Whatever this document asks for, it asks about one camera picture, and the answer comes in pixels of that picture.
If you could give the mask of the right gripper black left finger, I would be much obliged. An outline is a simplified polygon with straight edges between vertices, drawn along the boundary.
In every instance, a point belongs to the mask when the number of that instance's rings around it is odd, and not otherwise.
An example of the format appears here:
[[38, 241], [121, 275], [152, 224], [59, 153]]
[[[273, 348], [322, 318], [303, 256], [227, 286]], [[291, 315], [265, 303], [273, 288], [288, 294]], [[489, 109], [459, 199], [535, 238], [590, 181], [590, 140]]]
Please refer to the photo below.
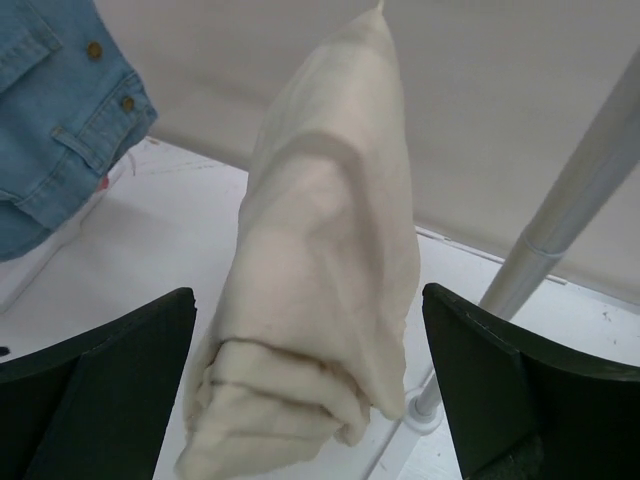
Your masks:
[[152, 478], [195, 320], [182, 287], [2, 363], [2, 478]]

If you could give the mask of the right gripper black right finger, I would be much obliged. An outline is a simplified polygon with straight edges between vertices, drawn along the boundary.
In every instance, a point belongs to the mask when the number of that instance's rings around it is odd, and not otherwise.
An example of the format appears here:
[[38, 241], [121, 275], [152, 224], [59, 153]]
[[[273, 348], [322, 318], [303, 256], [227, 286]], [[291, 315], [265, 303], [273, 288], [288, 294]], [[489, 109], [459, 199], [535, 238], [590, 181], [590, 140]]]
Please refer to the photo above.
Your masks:
[[463, 478], [638, 478], [638, 367], [556, 343], [436, 283], [422, 311]]

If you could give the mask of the beige trousers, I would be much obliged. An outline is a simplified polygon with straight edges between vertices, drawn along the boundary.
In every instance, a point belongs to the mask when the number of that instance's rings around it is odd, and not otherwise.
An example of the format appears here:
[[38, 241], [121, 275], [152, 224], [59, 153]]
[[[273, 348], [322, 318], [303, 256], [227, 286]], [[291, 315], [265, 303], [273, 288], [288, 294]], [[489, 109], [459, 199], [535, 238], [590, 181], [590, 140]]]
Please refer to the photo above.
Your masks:
[[181, 479], [358, 444], [404, 413], [420, 255], [403, 87], [381, 7], [326, 37], [267, 110], [215, 315], [188, 367]]

